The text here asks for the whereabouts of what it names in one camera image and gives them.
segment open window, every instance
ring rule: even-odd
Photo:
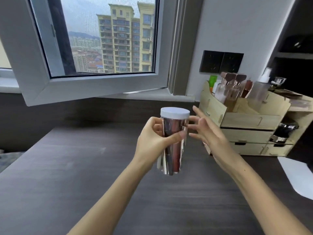
[[[178,0],[128,3],[1,3],[1,40],[28,106],[167,87]]]

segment forearm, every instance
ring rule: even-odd
[[[312,235],[246,162],[233,179],[266,235]]]
[[[112,234],[146,169],[130,163],[68,235]]]

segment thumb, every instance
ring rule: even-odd
[[[216,138],[216,135],[214,134],[214,132],[209,127],[205,118],[199,119],[198,125],[199,125],[199,129],[201,131],[201,134],[206,138],[207,142],[210,143],[213,139]]]
[[[178,133],[172,134],[169,137],[163,138],[165,146],[170,146],[174,143],[182,141],[184,138],[186,138],[187,132],[186,131],[180,131]]]

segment person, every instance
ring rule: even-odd
[[[197,107],[190,116],[190,133],[206,143],[217,164],[228,173],[255,214],[266,235],[312,235],[312,233],[276,197],[261,177],[230,146],[220,128]],[[143,176],[152,168],[162,151],[186,137],[184,131],[163,138],[162,120],[151,117],[137,142],[134,158],[108,191],[70,230],[68,235],[112,234]]]

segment white window frame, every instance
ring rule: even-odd
[[[155,73],[50,79],[28,0],[5,0],[0,36],[26,105],[167,87],[176,6],[177,0],[160,0]]]

